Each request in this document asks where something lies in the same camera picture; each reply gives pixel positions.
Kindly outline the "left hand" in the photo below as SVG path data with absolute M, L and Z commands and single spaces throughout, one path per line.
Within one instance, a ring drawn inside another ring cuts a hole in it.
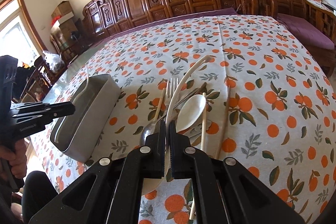
M 1 145 L 1 159 L 9 161 L 11 173 L 18 179 L 24 178 L 27 173 L 26 143 L 21 139 L 15 143 L 14 151 Z

